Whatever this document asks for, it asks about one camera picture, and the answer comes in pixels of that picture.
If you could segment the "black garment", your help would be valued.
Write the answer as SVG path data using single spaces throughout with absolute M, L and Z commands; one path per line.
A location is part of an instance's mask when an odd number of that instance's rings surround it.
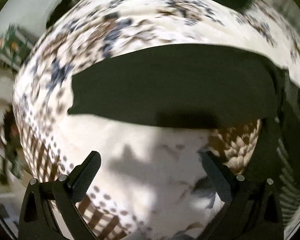
M 281 71 L 239 48 L 173 44 L 105 59 L 72 77 L 69 114 L 132 124 L 211 129 L 273 118 Z

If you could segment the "white floral bed cover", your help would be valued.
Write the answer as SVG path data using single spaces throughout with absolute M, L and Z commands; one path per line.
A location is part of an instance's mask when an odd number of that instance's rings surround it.
M 173 44 L 229 46 L 270 59 L 282 74 L 277 115 L 188 129 L 69 114 L 75 74 Z M 81 0 L 24 62 L 13 110 L 26 162 L 40 182 L 68 175 L 92 151 L 100 154 L 101 167 L 77 204 L 99 239 L 197 239 L 224 205 L 200 151 L 212 152 L 234 175 L 274 181 L 283 239 L 300 222 L 300 36 L 263 0 L 246 12 L 213 0 Z

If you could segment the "clutter on floor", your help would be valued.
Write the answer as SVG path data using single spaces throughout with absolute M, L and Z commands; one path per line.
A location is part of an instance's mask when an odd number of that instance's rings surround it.
M 18 25 L 10 24 L 0 36 L 0 68 L 19 72 L 33 47 L 29 33 Z

